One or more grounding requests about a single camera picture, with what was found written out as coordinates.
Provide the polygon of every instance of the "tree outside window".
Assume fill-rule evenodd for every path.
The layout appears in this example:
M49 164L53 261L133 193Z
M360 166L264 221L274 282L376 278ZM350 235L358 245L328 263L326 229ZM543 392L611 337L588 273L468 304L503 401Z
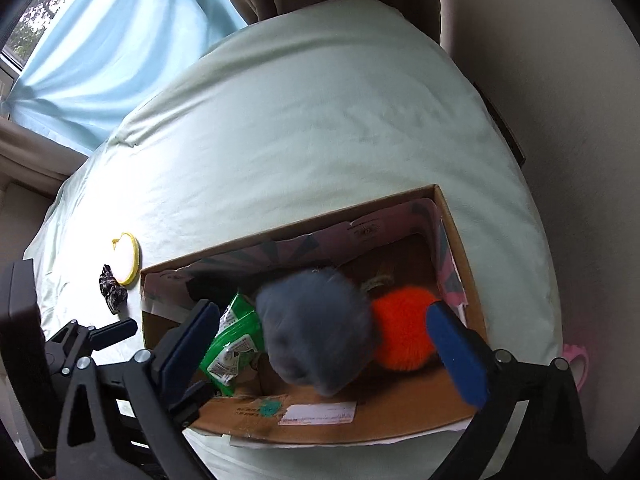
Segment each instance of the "tree outside window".
M67 0L33 0L11 33L3 51L24 66L65 1Z

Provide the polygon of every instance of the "pink object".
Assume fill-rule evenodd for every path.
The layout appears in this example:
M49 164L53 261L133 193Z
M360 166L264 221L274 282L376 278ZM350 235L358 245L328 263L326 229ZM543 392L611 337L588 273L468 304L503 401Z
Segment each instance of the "pink object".
M562 345L562 357L568 361L574 374L575 387L580 391L589 372L587 349L578 345Z

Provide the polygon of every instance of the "pink handle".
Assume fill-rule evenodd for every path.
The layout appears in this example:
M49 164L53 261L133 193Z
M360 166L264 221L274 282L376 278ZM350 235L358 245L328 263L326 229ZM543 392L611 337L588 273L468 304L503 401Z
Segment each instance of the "pink handle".
M580 391L582 386L584 386L584 381L587 380L587 374L589 373L589 354L587 349L584 346L578 345L562 345L562 357L569 362L572 371L575 370L576 364L579 361L584 363L584 369L582 370L580 378L576 378L574 374L574 379L576 380L575 387Z

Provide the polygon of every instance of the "yellow round object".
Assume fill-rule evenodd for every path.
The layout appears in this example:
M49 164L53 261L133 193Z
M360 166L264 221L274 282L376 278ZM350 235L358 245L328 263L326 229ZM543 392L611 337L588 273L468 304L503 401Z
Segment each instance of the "yellow round object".
M140 270L140 247L131 233L122 233L120 238L111 241L113 256L111 272L121 285L129 285Z

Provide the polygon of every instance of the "light blue curtain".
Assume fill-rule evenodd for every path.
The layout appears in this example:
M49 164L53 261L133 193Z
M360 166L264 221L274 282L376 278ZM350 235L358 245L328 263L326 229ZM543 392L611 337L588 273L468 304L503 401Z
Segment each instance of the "light blue curtain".
M89 154L143 100L245 25L229 0L71 0L3 106L18 124Z

